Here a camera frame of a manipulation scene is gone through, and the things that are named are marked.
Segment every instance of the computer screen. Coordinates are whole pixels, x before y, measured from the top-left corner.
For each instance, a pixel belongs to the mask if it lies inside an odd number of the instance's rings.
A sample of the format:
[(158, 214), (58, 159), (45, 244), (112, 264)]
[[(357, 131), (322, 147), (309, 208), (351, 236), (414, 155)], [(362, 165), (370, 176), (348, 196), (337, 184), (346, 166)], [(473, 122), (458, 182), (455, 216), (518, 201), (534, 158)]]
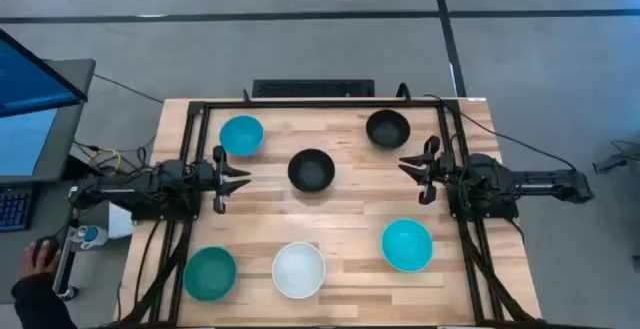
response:
[(0, 30), (0, 117), (77, 104), (87, 97)]

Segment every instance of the hand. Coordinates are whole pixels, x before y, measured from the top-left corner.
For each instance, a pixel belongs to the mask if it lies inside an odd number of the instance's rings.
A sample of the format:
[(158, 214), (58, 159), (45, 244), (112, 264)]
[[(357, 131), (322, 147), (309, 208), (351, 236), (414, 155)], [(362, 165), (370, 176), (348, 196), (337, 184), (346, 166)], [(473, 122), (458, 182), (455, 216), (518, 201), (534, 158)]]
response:
[(38, 252), (36, 265), (33, 265), (33, 252), (35, 251), (35, 248), (36, 243), (31, 243), (22, 253), (22, 258), (20, 259), (20, 280), (36, 274), (54, 273), (56, 269), (58, 269), (58, 263), (60, 263), (60, 256), (62, 255), (61, 250), (56, 252), (49, 265), (45, 265), (45, 258), (49, 252), (49, 241), (45, 240)]

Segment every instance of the bowl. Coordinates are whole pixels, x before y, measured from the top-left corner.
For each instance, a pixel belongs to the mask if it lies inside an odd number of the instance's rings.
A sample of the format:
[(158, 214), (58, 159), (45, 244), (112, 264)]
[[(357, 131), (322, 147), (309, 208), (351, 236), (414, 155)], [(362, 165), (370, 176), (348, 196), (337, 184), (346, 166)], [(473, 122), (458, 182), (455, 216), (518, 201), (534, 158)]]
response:
[(264, 129), (258, 119), (241, 115), (229, 119), (220, 130), (220, 144), (232, 155), (255, 154), (262, 145)]
[(309, 243), (294, 242), (280, 249), (271, 269), (273, 284), (292, 299), (315, 294), (327, 275), (324, 257)]
[(233, 288), (238, 271), (231, 254), (220, 247), (207, 247), (195, 253), (184, 270), (184, 287), (199, 301), (213, 303)]
[(305, 149), (289, 162), (289, 180), (294, 187), (306, 193), (326, 189), (336, 175), (331, 157), (318, 149)]
[(431, 235), (413, 219), (398, 219), (389, 224), (382, 233), (381, 247), (387, 262), (407, 273), (426, 268), (433, 257)]
[(404, 144), (411, 134), (407, 119), (393, 110), (380, 110), (367, 120), (367, 136), (382, 149), (395, 149)]

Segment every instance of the butcher block tabletop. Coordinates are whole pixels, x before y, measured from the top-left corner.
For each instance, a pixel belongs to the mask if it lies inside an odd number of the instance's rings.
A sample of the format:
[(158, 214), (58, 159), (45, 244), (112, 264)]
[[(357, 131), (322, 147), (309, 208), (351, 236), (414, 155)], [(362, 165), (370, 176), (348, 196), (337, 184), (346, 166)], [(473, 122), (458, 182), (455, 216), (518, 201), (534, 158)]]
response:
[[(459, 104), (462, 112), (493, 128), (485, 100), (460, 99)], [(188, 105), (189, 99), (165, 101), (152, 162), (179, 157)], [(219, 144), (222, 125), (234, 116), (257, 118), (265, 138), (254, 156), (229, 155), (229, 164), (251, 172), (252, 181), (226, 199), (226, 214), (216, 214), (213, 194), (205, 193), (200, 217), (193, 225), (189, 257), (204, 247), (224, 247), (237, 263), (235, 286), (217, 303), (199, 303), (183, 290), (179, 326), (474, 324), (458, 228), (449, 216), (444, 188), (437, 186), (435, 202), (420, 205), (420, 187), (397, 167), (399, 157), (421, 154), (429, 136), (440, 136), (436, 110), (390, 108), (408, 119), (411, 136), (401, 148), (382, 151), (371, 144), (365, 132), (368, 117), (380, 109), (354, 106), (211, 111), (205, 147), (208, 161), (212, 162), (212, 149)], [(197, 117), (194, 125), (190, 160), (195, 155), (199, 120)], [(453, 119), (448, 122), (450, 134), (455, 133)], [(466, 119), (463, 123), (469, 151), (500, 160), (496, 138)], [(287, 177), (289, 160), (307, 148), (325, 151), (336, 166), (331, 186), (316, 194), (296, 190)], [(383, 258), (382, 232), (399, 218), (417, 220), (433, 237), (433, 259), (420, 272), (398, 272)], [(138, 223), (133, 234), (121, 287), (124, 314), (132, 308), (142, 253), (153, 224)], [(520, 234), (505, 220), (487, 219), (485, 225), (496, 274), (522, 307), (539, 317)], [(156, 274), (163, 233), (161, 223), (151, 239), (141, 293)], [(285, 297), (271, 278), (275, 255), (295, 241), (316, 246), (327, 266), (322, 288), (302, 300)], [(485, 316), (491, 318), (481, 275), (479, 284)], [(161, 318), (167, 316), (172, 288), (173, 278), (169, 278)]]

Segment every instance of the black bowl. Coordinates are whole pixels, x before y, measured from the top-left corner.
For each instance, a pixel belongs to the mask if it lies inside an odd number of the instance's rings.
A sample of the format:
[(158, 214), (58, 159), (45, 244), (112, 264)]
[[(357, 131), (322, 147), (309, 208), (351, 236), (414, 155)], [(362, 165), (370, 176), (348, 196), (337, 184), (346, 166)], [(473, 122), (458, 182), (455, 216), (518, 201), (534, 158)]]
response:
[(289, 180), (294, 187), (306, 193), (326, 189), (336, 175), (336, 167), (327, 153), (318, 149), (305, 149), (289, 162)]
[(380, 110), (367, 120), (367, 136), (383, 149), (395, 149), (409, 139), (409, 122), (400, 113), (393, 110)]

